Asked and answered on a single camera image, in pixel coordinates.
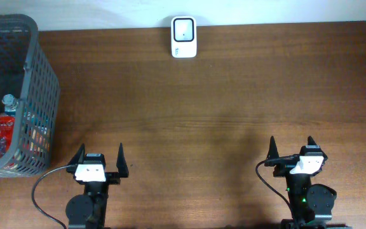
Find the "grey plastic mesh basket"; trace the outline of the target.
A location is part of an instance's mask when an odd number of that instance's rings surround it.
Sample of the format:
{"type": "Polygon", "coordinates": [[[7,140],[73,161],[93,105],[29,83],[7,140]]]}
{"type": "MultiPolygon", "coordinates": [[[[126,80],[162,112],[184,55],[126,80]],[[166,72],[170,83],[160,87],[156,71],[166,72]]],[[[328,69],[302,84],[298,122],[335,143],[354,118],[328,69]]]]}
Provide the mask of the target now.
{"type": "Polygon", "coordinates": [[[27,15],[0,15],[0,113],[6,94],[18,99],[18,108],[0,177],[43,173],[51,161],[60,85],[27,15]]]}

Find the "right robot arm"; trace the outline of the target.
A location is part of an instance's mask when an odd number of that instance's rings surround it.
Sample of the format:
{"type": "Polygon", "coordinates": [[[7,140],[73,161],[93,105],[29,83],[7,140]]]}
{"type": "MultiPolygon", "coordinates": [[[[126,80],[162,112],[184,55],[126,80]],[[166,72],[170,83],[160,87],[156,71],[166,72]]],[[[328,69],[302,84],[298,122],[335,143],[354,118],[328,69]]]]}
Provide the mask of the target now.
{"type": "Polygon", "coordinates": [[[270,137],[267,157],[255,166],[273,167],[274,177],[284,177],[288,197],[284,197],[264,179],[261,181],[281,197],[292,217],[283,219],[280,228],[348,228],[345,224],[330,224],[337,192],[324,185],[313,184],[311,178],[322,171],[328,156],[309,136],[298,154],[280,156],[274,137],[270,137]]]}

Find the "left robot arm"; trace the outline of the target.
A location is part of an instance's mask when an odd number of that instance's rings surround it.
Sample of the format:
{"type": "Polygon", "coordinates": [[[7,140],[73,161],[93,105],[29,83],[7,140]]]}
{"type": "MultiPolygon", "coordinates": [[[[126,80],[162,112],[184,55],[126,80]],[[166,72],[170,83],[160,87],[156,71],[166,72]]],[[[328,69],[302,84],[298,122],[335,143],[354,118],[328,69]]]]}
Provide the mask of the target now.
{"type": "Polygon", "coordinates": [[[119,145],[116,172],[105,171],[105,156],[87,153],[82,144],[68,163],[66,172],[84,186],[84,192],[72,197],[65,209],[69,228],[104,228],[109,187],[129,176],[123,145],[119,145]]]}

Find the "white barcode scanner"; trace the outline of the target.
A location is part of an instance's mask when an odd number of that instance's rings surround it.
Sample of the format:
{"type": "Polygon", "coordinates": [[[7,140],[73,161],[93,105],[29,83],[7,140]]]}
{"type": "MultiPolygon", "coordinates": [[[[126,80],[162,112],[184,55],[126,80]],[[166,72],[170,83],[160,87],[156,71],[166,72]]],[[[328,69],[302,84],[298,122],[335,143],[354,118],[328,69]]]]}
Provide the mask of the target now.
{"type": "Polygon", "coordinates": [[[173,17],[170,22],[171,54],[176,59],[193,58],[197,55],[197,23],[194,17],[173,17]]]}

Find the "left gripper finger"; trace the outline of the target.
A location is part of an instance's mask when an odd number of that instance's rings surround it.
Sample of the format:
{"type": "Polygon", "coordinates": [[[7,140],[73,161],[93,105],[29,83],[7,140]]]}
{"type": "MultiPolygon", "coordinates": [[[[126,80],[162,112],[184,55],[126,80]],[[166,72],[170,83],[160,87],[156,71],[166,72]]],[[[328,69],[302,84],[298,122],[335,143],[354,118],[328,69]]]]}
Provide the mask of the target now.
{"type": "Polygon", "coordinates": [[[122,143],[119,144],[116,167],[118,169],[119,177],[128,177],[129,176],[128,165],[127,165],[127,162],[125,159],[125,154],[124,154],[124,149],[123,149],[122,143]]]}
{"type": "Polygon", "coordinates": [[[69,161],[68,165],[78,165],[80,163],[83,163],[84,157],[85,157],[85,144],[82,143],[76,154],[69,161]]]}

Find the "blue mouthwash bottle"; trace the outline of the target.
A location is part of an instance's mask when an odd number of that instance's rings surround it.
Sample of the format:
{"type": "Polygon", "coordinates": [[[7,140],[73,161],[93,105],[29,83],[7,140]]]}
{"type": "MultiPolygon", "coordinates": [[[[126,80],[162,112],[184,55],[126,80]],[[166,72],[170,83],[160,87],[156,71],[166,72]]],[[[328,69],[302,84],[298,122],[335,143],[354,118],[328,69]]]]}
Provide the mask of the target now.
{"type": "Polygon", "coordinates": [[[4,105],[4,113],[8,116],[15,116],[19,105],[18,99],[12,94],[6,94],[2,101],[4,105]]]}

